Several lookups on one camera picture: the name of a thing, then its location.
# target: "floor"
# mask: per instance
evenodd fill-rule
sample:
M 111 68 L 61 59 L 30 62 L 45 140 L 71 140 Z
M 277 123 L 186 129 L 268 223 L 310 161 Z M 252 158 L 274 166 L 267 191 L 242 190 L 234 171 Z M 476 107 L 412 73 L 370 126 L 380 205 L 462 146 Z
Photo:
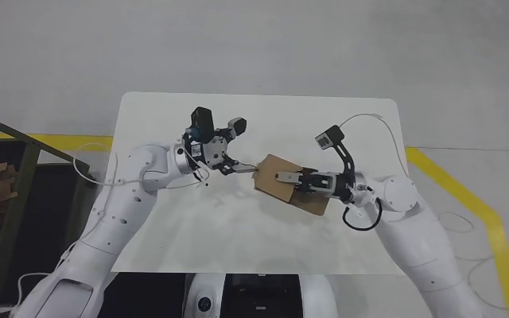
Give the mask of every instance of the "floor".
M 0 0 L 0 120 L 26 133 L 112 135 L 128 91 L 390 98 L 406 145 L 497 211 L 507 232 L 508 28 L 505 0 Z M 103 168 L 104 155 L 86 156 Z M 484 224 L 420 169 L 410 175 L 444 225 L 468 232 L 450 232 L 457 255 L 490 256 Z M 465 276 L 475 265 L 459 263 Z M 342 316 L 429 317 L 399 278 L 339 279 Z M 509 305 L 493 261 L 472 285 Z

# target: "white cable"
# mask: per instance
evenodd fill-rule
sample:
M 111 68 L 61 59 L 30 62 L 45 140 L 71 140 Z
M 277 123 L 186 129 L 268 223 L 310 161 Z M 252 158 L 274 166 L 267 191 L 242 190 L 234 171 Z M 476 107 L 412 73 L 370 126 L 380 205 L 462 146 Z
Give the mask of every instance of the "white cable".
M 461 233 L 461 234 L 464 234 L 464 233 L 469 233 L 469 232 L 472 232 L 474 231 L 474 224 L 467 218 L 465 218 L 464 216 L 462 215 L 459 215 L 457 213 L 454 213 L 454 212 L 449 212 L 449 211 L 445 211 L 445 212 L 442 212 L 438 215 L 438 221 L 440 222 L 440 216 L 445 214 L 445 213 L 448 213 L 448 214 L 451 214 L 451 215 L 455 215 L 461 219 L 463 219 L 464 221 L 466 221 L 468 224 L 470 224 L 470 227 L 471 229 L 467 230 L 467 231 L 456 231 L 456 230 L 453 230 L 453 229 L 450 229 L 450 228 L 447 228 L 447 227 L 444 227 L 442 225 L 443 228 L 445 228 L 447 231 L 451 231 L 451 232 L 454 232 L 454 233 Z M 460 259 L 461 261 L 466 261 L 466 262 L 477 262 L 469 271 L 468 271 L 468 274 L 467 274 L 467 283 L 468 283 L 468 286 L 470 286 L 470 288 L 472 289 L 472 291 L 476 294 L 477 298 L 479 298 L 482 302 L 484 302 L 486 305 L 490 306 L 490 307 L 493 307 L 495 309 L 498 309 L 498 310 L 503 310 L 503 311 L 508 311 L 509 308 L 508 307 L 502 307 L 502 306 L 497 306 L 496 304 L 492 304 L 490 303 L 489 301 L 485 300 L 473 287 L 472 285 L 472 273 L 477 270 L 480 266 L 482 266 L 483 264 L 485 264 L 487 261 L 493 259 L 493 255 L 487 257 L 487 258 L 463 258 L 463 257 L 460 257 L 460 256 L 456 256 L 454 255 L 455 258 L 457 259 Z
M 194 162 L 194 164 L 197 166 L 197 167 L 201 167 L 200 165 L 198 165 L 198 162 L 196 162 L 196 160 L 194 160 L 194 158 L 188 153 L 188 150 L 186 148 L 184 148 L 184 151 L 185 151 L 185 154 L 188 155 L 189 158 L 191 158 L 192 162 Z M 210 172 L 205 169 L 205 172 L 207 173 L 207 176 L 204 177 L 201 172 L 200 172 L 200 168 L 198 168 L 196 171 L 198 172 L 198 174 L 200 175 L 200 181 L 196 181 L 196 182 L 192 182 L 190 184 L 185 184 L 185 185 L 178 185 L 178 186 L 175 186 L 175 187 L 166 187 L 164 189 L 176 189 L 176 188 L 186 188 L 186 187 L 189 187 L 191 185 L 194 185 L 194 184 L 200 184 L 202 182 L 205 182 L 208 180 L 208 178 L 210 177 Z
M 107 183 L 104 183 L 104 182 L 95 181 L 93 179 L 88 178 L 84 174 L 82 174 L 81 171 L 79 171 L 78 167 L 76 166 L 76 159 L 78 157 L 78 153 L 80 152 L 80 150 L 83 149 L 84 147 L 88 146 L 88 145 L 100 145 L 100 146 L 104 147 L 104 149 L 109 149 L 109 147 L 107 145 L 99 144 L 97 142 L 89 142 L 87 144 L 81 145 L 76 150 L 76 154 L 75 154 L 75 156 L 72 159 L 72 166 L 74 167 L 76 173 L 78 173 L 82 178 L 84 178 L 88 182 L 92 182 L 93 184 L 103 185 L 103 186 L 107 186 L 107 187 L 112 187 L 112 186 L 115 186 L 115 185 L 130 184 L 130 183 L 134 183 L 134 182 L 142 182 L 141 180 L 129 180 L 129 181 L 119 181 L 119 182 L 115 183 L 116 179 L 115 179 L 115 177 L 113 177 L 113 183 L 107 184 Z M 116 152 L 112 152 L 111 151 L 111 153 L 113 153 L 115 155 L 115 173 L 114 174 L 116 175 L 117 168 L 119 167 L 119 156 L 117 155 Z
M 406 176 L 409 176 L 408 174 L 408 171 L 406 171 L 406 168 L 405 168 L 405 165 L 403 164 L 403 162 L 401 161 L 401 156 L 399 155 L 399 150 L 398 150 L 398 143 L 396 142 L 396 137 L 394 136 L 393 132 L 392 132 L 392 129 L 390 128 L 389 124 L 386 123 L 385 120 L 383 120 L 383 117 L 379 114 L 368 114 L 368 113 L 362 113 L 362 114 L 354 114 L 353 116 L 351 116 L 350 118 L 347 118 L 347 120 L 345 120 L 344 122 L 341 123 L 340 125 L 340 128 L 346 124 L 350 119 L 353 119 L 355 117 L 359 117 L 359 116 L 369 116 L 369 117 L 372 117 L 372 118 L 375 118 L 375 119 L 378 119 L 380 122 L 383 122 L 383 124 L 385 125 L 385 127 L 387 127 L 387 129 L 389 130 L 389 133 L 390 133 L 390 136 L 392 137 L 392 142 L 394 143 L 394 147 L 396 148 L 396 154 L 398 155 L 398 160 L 399 160 L 399 164 L 401 165 L 401 168 L 403 169 L 403 172 L 405 173 Z
M 21 300 L 23 299 L 23 291 L 21 290 L 21 280 L 28 276 L 48 276 L 49 273 L 26 273 L 25 275 L 21 275 L 17 280 L 17 303 L 16 307 L 18 307 L 21 304 Z

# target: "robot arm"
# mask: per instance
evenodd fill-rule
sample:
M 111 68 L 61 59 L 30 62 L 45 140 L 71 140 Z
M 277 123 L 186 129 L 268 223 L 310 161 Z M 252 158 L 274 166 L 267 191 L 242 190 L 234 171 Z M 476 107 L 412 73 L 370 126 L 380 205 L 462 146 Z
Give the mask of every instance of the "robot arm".
M 55 271 L 45 277 L 15 312 L 18 318 L 96 317 L 104 289 L 117 257 L 146 221 L 157 201 L 158 190 L 187 174 L 196 174 L 198 162 L 222 174 L 249 173 L 227 155 L 227 144 L 246 130 L 243 118 L 228 128 L 214 130 L 212 112 L 198 107 L 192 125 L 174 145 L 143 145 L 123 158 L 113 182 L 103 187 L 80 239 L 63 256 Z
M 444 228 L 414 182 L 406 176 L 369 179 L 355 173 L 353 160 L 341 141 L 344 135 L 333 126 L 316 140 L 322 149 L 333 147 L 344 162 L 343 173 L 278 172 L 280 182 L 295 184 L 295 191 L 319 192 L 347 205 L 343 221 L 358 231 L 375 229 L 393 261 L 419 290 L 433 317 L 485 317 L 473 291 L 461 277 L 453 248 Z M 359 208 L 372 225 L 365 228 L 348 222 L 348 211 Z

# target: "white tabletop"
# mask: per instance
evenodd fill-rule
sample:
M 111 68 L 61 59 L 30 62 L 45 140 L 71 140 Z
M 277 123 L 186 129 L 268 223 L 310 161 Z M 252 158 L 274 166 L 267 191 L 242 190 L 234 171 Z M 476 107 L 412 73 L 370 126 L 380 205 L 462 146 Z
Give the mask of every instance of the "white tabletop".
M 245 163 L 272 153 L 320 171 L 342 172 L 337 154 L 321 151 L 314 138 L 360 113 L 383 116 L 406 163 L 398 109 L 390 99 L 132 92 L 122 98 L 113 151 L 174 142 L 198 106 L 212 110 L 216 127 L 238 116 L 247 120 L 246 133 L 228 147 L 231 157 Z M 354 118 L 342 131 L 356 170 L 371 176 L 402 173 L 390 133 L 380 121 Z M 193 181 L 187 176 L 171 185 Z M 250 174 L 211 172 L 209 184 L 160 191 L 145 225 L 113 270 L 402 274 L 374 231 L 356 232 L 342 223 L 339 200 L 331 200 L 325 214 L 316 216 L 254 190 Z M 370 222 L 364 217 L 355 221 L 359 226 Z

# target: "yellow floor line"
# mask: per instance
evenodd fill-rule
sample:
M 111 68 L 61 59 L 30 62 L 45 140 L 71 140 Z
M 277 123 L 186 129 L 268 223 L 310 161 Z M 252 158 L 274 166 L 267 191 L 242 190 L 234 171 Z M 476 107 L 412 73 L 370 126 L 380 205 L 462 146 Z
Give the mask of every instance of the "yellow floor line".
M 509 245 L 500 215 L 419 149 L 406 148 L 406 158 L 483 221 L 495 256 L 503 299 L 509 306 Z
M 90 142 L 111 147 L 113 142 L 112 136 L 51 134 L 30 134 L 30 136 L 63 151 L 76 150 L 83 144 Z M 8 135 L 0 134 L 0 138 L 8 137 Z M 85 149 L 87 151 L 104 151 L 103 147 L 94 145 L 90 145 Z M 437 182 L 445 191 L 460 201 L 469 211 L 483 221 L 488 233 L 492 253 L 495 256 L 495 265 L 502 287 L 503 299 L 506 306 L 509 306 L 509 246 L 507 245 L 507 236 L 503 229 L 502 219 L 499 214 L 464 185 L 450 176 L 444 169 L 432 162 L 419 149 L 407 147 L 406 158 L 408 162 L 418 167 L 424 174 Z
M 29 134 L 30 137 L 44 142 L 53 148 L 62 151 L 76 150 L 87 143 L 99 143 L 111 147 L 113 143 L 112 136 L 87 136 L 87 135 L 67 135 L 67 134 Z M 0 134 L 0 138 L 10 138 L 8 134 Z M 86 151 L 104 151 L 100 145 L 89 145 L 84 148 Z

